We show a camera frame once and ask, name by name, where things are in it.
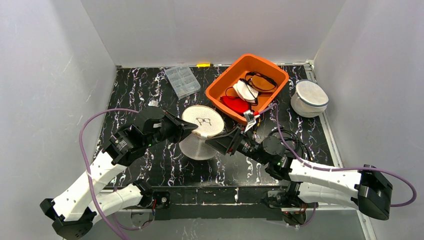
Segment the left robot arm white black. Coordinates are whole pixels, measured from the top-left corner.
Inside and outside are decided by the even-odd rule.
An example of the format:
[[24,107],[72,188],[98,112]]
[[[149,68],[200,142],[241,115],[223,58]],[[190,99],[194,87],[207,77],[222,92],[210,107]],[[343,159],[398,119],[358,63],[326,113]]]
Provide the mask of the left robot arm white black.
[[94,161],[85,162],[85,172],[62,194],[40,203],[43,213],[52,220],[52,228],[66,240],[85,236],[100,220],[132,206],[154,210],[158,200],[152,187],[143,179],[106,195],[100,195],[109,182],[126,170],[146,150],[161,142],[179,143],[198,126],[156,106],[136,111],[107,140]]

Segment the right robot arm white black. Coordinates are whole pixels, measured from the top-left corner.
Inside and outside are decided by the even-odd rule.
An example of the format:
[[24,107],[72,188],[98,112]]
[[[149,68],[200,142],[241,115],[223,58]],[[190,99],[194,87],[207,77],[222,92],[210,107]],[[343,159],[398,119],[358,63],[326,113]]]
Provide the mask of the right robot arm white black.
[[285,193],[287,199],[350,207],[382,221],[390,217],[393,185],[374,166],[344,170],[298,160],[286,154],[281,138],[269,135],[257,142],[239,127],[208,138],[205,143],[223,155],[239,152],[264,165],[274,179],[291,182],[294,186]]

